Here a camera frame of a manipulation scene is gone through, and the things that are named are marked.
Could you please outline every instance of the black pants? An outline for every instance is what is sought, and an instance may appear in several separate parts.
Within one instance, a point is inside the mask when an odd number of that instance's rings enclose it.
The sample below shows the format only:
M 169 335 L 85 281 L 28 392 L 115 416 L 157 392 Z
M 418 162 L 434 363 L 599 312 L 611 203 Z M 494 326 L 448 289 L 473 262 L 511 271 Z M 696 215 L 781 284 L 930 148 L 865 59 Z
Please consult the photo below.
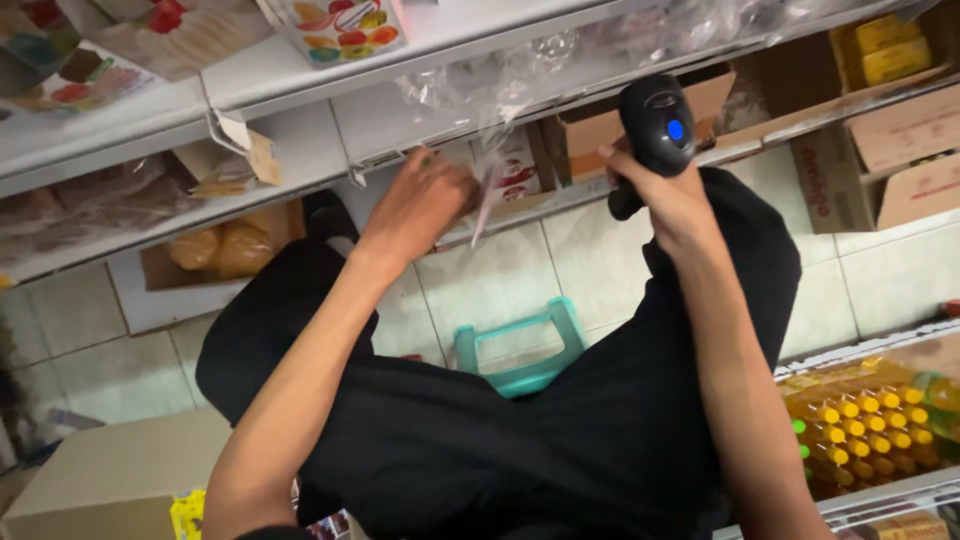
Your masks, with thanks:
M 800 258 L 774 209 L 730 173 L 701 172 L 772 369 Z M 304 508 L 318 516 L 342 505 L 373 538 L 553 538 L 578 528 L 686 538 L 722 526 L 677 276 L 656 241 L 643 250 L 653 277 L 634 318 L 522 403 L 479 377 L 376 356 L 375 314 L 300 470 Z M 217 318 L 197 384 L 233 424 L 343 263 L 321 242 L 294 242 Z

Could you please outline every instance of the blue scanner light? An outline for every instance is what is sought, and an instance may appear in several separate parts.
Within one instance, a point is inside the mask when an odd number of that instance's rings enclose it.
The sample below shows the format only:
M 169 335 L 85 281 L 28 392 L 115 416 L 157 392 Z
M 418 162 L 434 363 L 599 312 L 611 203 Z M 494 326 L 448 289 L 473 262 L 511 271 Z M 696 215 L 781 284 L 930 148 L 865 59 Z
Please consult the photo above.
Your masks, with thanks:
M 674 140 L 680 140 L 684 136 L 684 126 L 677 120 L 670 120 L 666 125 L 666 131 Z

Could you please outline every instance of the teal plastic stool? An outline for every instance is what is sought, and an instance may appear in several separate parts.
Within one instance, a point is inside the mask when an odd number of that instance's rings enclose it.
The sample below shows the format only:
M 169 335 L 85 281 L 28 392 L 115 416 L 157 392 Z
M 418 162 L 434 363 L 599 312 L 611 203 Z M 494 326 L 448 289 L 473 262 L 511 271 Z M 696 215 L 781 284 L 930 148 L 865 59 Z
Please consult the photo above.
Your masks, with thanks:
M 559 353 L 536 362 L 505 369 L 497 373 L 480 373 L 477 350 L 480 341 L 509 331 L 532 325 L 552 322 L 564 342 Z M 546 311 L 497 327 L 490 331 L 477 332 L 473 325 L 464 325 L 453 333 L 457 350 L 457 369 L 479 375 L 486 379 L 504 398 L 516 398 L 540 392 L 587 349 L 587 337 L 577 319 L 577 310 L 570 299 L 560 296 L 547 303 Z

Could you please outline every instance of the person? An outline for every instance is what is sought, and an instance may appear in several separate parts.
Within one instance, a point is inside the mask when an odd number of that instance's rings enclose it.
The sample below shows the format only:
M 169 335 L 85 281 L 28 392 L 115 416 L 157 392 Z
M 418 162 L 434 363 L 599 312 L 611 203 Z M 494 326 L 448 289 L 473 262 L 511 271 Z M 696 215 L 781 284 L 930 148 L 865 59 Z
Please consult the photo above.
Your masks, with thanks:
M 204 341 L 197 384 L 235 426 L 204 540 L 309 538 L 342 507 L 378 540 L 708 538 L 731 509 L 746 538 L 833 538 L 771 377 L 801 274 L 782 218 L 727 171 L 667 180 L 622 150 L 599 153 L 650 209 L 653 277 L 523 400 L 373 351 L 384 291 L 474 198 L 465 167 L 414 152 L 346 258 L 316 217 L 343 213 L 307 209 Z

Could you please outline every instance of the barcode scanner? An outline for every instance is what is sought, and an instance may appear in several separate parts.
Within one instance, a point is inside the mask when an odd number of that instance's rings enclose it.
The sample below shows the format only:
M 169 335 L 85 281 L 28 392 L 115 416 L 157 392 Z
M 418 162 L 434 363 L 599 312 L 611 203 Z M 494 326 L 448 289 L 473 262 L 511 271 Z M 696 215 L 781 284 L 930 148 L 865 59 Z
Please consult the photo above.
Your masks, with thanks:
M 620 121 L 636 162 L 672 178 L 684 172 L 696 153 L 693 114 L 684 89 L 673 75 L 653 75 L 620 92 Z M 607 198 L 610 214 L 626 221 L 643 208 L 634 185 L 625 178 Z

